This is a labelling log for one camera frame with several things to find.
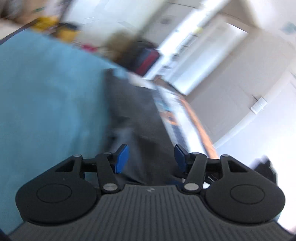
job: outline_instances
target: light switch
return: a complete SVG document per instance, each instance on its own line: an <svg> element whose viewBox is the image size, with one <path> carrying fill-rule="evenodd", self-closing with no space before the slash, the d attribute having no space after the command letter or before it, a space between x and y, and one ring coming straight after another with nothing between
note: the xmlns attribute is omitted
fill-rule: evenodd
<svg viewBox="0 0 296 241"><path fill-rule="evenodd" d="M267 105L267 101L261 97L252 107L251 110L255 113L258 114L259 111L261 111L265 106Z"/></svg>

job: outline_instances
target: gray ribbed base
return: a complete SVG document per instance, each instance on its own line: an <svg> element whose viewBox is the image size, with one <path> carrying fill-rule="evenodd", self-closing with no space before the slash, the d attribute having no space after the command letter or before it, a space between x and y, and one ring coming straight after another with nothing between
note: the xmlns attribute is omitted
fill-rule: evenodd
<svg viewBox="0 0 296 241"><path fill-rule="evenodd" d="M28 222L10 238L21 241L92 240L289 240L275 222L258 226L233 225L210 213L198 196L184 195L175 186L126 185L104 195L92 212L69 224L43 227Z"/></svg>

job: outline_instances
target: yellow object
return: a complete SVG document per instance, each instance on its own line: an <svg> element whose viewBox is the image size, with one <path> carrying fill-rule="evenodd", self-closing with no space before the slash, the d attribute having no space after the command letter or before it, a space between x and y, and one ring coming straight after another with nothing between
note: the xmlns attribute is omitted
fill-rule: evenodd
<svg viewBox="0 0 296 241"><path fill-rule="evenodd" d="M196 35L198 35L198 34L201 34L202 31L203 31L203 28L202 28L202 27L197 27L197 28L193 31L193 33L196 34Z"/></svg>
<svg viewBox="0 0 296 241"><path fill-rule="evenodd" d="M70 43L76 38L77 34L77 29L70 28L69 25L65 24L58 28L56 37Z"/></svg>
<svg viewBox="0 0 296 241"><path fill-rule="evenodd" d="M55 16L52 17L39 17L37 23L32 26L32 29L37 32L43 32L52 26L55 26L59 22L59 19Z"/></svg>

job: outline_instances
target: ceiling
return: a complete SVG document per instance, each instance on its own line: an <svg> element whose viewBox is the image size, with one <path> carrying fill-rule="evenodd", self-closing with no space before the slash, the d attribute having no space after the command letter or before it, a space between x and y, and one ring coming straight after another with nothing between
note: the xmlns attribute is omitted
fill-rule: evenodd
<svg viewBox="0 0 296 241"><path fill-rule="evenodd" d="M293 0L241 0L255 25L277 34L296 46L295 30L289 34L282 31L287 23L296 25L296 1Z"/></svg>

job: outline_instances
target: blue blanket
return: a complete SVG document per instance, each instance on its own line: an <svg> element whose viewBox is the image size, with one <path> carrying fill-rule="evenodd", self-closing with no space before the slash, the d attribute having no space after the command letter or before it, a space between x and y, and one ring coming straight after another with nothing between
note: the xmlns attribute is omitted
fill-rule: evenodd
<svg viewBox="0 0 296 241"><path fill-rule="evenodd" d="M0 45L0 228L22 221L15 205L27 181L72 154L94 157L109 122L103 70L124 69L24 30Z"/></svg>

